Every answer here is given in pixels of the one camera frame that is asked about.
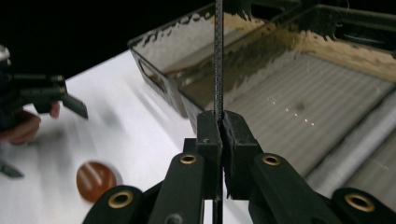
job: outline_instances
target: white tabletop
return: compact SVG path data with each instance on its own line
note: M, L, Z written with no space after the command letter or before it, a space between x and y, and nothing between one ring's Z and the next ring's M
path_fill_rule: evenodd
M58 119L41 116L34 141L0 148L0 157L24 173L0 175L1 224L81 223L92 207L77 189L83 162L101 161L118 184L145 191L164 179L184 139L195 137L190 121L143 80L129 50L68 79L67 89L87 106L89 120L62 107ZM205 223L210 206L205 201ZM226 200L224 223L252 223L248 202Z

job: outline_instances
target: gray tray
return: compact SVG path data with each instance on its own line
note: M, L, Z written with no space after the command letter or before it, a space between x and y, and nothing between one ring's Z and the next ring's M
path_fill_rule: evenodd
M288 15L298 1L235 1L224 12L224 45L227 46L268 21ZM270 17L251 16L250 7L271 12ZM178 92L177 79L182 71L213 54L215 5L210 4L171 21L128 42L143 79L182 117L187 117Z
M307 178L395 88L394 49L364 45L346 28L392 35L395 24L390 15L316 5L261 27L224 50L224 108ZM212 58L177 81L195 129L196 116L213 109Z

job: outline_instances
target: brown round object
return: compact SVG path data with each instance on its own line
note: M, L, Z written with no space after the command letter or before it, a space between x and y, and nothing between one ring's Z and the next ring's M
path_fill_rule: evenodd
M78 168L78 192L91 203L96 203L103 193L116 185L117 181L114 173L100 162L87 161Z

